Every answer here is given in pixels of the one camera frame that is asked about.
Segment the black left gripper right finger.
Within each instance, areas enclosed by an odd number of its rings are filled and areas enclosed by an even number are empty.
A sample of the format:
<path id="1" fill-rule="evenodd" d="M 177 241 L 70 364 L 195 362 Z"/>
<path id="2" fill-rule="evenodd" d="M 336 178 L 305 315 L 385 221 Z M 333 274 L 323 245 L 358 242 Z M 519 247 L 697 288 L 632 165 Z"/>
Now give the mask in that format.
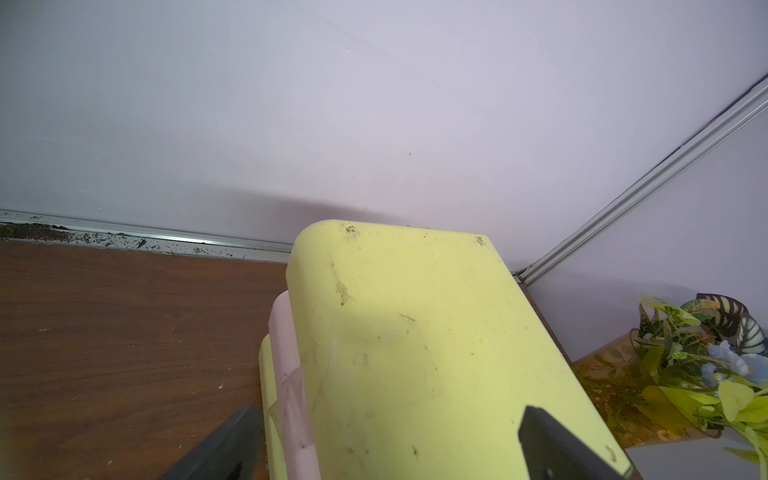
<path id="1" fill-rule="evenodd" d="M 531 480 L 623 479 L 543 408 L 525 408 L 518 438 Z"/>

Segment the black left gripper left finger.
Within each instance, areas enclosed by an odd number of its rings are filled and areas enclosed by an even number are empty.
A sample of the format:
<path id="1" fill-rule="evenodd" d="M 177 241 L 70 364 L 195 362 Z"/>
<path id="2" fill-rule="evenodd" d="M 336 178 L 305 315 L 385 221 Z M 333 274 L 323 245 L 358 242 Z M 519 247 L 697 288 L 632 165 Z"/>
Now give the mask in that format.
<path id="1" fill-rule="evenodd" d="M 264 425 L 257 405 L 243 407 L 160 479 L 251 479 L 259 462 Z"/>

